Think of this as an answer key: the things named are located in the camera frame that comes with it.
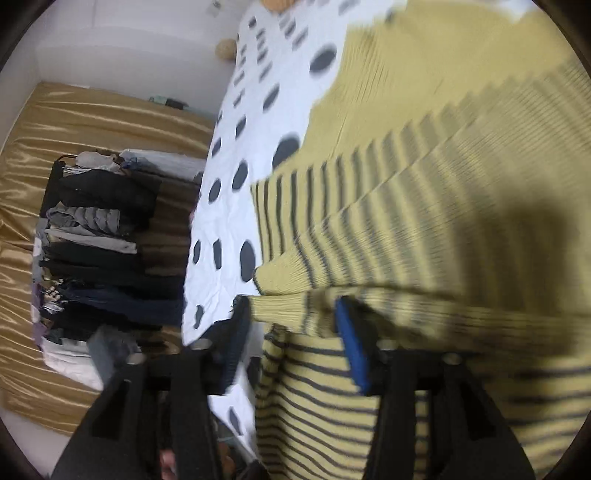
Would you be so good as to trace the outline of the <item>round wicker ball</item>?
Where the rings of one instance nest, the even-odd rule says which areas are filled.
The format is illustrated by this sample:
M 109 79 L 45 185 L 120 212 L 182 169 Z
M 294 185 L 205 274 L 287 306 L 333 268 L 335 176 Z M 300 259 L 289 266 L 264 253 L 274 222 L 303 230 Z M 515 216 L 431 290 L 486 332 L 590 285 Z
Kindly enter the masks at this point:
M 235 62 L 238 44 L 235 39 L 222 39 L 215 47 L 215 55 L 224 62 Z

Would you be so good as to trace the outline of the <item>golden satin curtain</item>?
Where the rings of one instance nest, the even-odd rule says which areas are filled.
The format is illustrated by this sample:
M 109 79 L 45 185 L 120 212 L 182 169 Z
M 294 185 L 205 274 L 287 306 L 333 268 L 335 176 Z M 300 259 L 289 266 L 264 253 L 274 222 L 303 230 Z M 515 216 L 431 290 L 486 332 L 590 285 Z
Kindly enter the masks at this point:
M 47 367 L 32 339 L 33 238 L 55 160 L 82 151 L 156 150 L 204 159 L 206 117 L 122 95 L 40 83 L 1 151 L 1 404 L 71 435 L 97 394 Z

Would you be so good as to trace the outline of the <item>pile of folded clothes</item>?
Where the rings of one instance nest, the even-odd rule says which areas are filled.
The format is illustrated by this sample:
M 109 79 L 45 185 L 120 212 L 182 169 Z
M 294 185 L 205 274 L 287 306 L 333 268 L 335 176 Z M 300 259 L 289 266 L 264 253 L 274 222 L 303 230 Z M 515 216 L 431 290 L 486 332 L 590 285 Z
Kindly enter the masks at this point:
M 33 337 L 48 367 L 98 391 L 128 354 L 165 350 L 160 332 L 181 325 L 204 167 L 137 149 L 54 162 L 32 261 Z

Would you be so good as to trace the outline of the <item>white grey-spotted bed cover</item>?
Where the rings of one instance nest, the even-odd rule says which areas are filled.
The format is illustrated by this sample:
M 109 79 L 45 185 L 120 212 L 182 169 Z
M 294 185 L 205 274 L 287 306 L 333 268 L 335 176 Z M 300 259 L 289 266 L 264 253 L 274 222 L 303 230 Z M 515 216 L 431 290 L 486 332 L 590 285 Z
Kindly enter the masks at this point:
M 533 70 L 531 1 L 255 4 L 238 28 L 191 223 L 182 336 L 240 294 L 297 300 L 301 333 L 256 325 L 245 378 L 212 408 L 274 472 L 358 478 L 377 418 L 315 326 L 347 292 L 493 309 L 533 300 L 525 237 L 461 152 L 464 131 Z

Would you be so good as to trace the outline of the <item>orange knit pillow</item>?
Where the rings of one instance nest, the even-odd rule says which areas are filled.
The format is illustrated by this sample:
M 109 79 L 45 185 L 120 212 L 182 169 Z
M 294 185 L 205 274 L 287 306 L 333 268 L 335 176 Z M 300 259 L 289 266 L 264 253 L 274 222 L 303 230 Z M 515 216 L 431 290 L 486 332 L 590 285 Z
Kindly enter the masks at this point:
M 297 0 L 262 0 L 260 3 L 262 3 L 266 10 L 280 14 L 293 7 L 297 3 Z

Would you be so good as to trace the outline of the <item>yellow grey striped knit sweater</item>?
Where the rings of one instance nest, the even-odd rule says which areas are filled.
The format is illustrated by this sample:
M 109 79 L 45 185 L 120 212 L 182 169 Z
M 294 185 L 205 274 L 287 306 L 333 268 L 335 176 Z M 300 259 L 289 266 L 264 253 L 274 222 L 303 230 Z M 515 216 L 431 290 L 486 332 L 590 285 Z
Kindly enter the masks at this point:
M 399 351 L 465 356 L 526 475 L 560 471 L 590 412 L 590 79 L 546 13 L 412 1 L 349 29 L 252 194 L 271 478 L 365 473 L 379 402 L 349 377 L 342 296 Z

